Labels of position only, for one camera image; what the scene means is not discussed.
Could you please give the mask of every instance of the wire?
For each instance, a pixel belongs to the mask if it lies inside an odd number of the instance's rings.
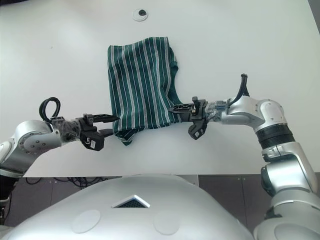
[[[9,216],[10,210],[11,210],[11,202],[12,202],[12,193],[10,193],[10,200],[9,200],[9,207],[8,212],[6,213],[6,216],[4,218],[4,221],[6,221],[7,217]]]
[[[42,177],[40,177],[39,180],[37,180],[35,182],[29,182],[28,178],[27,177],[25,178],[26,183],[29,185],[35,185],[35,184],[39,183],[41,180],[42,180]]]
[[[241,74],[241,84],[240,84],[240,88],[239,88],[239,91],[236,95],[236,97],[234,98],[234,100],[232,102],[229,103],[229,108],[232,104],[234,104],[235,102],[237,102],[242,96],[248,96],[250,97],[249,95],[249,92],[248,92],[248,89],[247,89],[247,79],[248,79],[248,75],[246,74]]]
[[[43,119],[43,121],[51,123],[51,120],[47,117],[47,114],[46,114],[46,108],[47,108],[47,105],[48,105],[49,102],[54,102],[56,104],[55,111],[54,111],[54,113],[53,113],[51,118],[58,116],[58,114],[60,112],[61,103],[60,103],[58,98],[52,96],[52,97],[49,97],[48,99],[44,100],[40,104],[40,107],[39,107],[40,117]]]

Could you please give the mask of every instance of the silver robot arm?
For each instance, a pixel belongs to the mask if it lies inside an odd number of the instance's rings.
[[[104,147],[105,138],[112,135],[113,131],[112,129],[98,131],[93,124],[114,122],[118,119],[107,114],[84,114],[83,117],[70,121],[58,116],[51,119],[43,115],[41,117],[45,121],[22,122],[12,137],[0,144],[0,224],[3,224],[4,208],[12,190],[40,155],[73,141],[81,141],[87,149],[100,151]]]
[[[295,141],[283,107],[270,99],[249,96],[247,75],[242,74],[234,98],[208,103],[193,97],[193,103],[175,105],[171,112],[183,122],[193,122],[188,133],[197,140],[207,123],[252,127],[268,164],[261,168],[261,185],[271,195],[264,221],[254,230],[257,240],[320,239],[320,198],[317,177],[301,147]]]

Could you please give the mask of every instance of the white tabletop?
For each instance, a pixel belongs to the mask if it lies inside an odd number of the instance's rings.
[[[138,8],[147,20],[132,19]],[[307,0],[29,0],[0,11],[0,142],[39,120],[51,96],[66,119],[111,114],[108,46],[168,36],[182,102],[234,97],[247,73],[250,95],[281,103],[320,172],[320,35]],[[189,125],[143,131],[129,146],[111,136],[100,152],[73,142],[40,156],[26,176],[255,174],[265,164],[251,128],[211,123],[195,141]]]

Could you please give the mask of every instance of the round hole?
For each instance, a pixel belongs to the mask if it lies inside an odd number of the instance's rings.
[[[147,12],[146,12],[145,10],[141,9],[141,10],[139,11],[139,15],[140,15],[140,16],[145,16],[145,15],[147,15]]]

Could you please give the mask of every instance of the green fabric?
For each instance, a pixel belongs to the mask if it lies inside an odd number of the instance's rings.
[[[181,104],[175,89],[178,64],[167,37],[108,48],[108,76],[114,134],[125,144],[145,129],[181,122],[168,111]]]

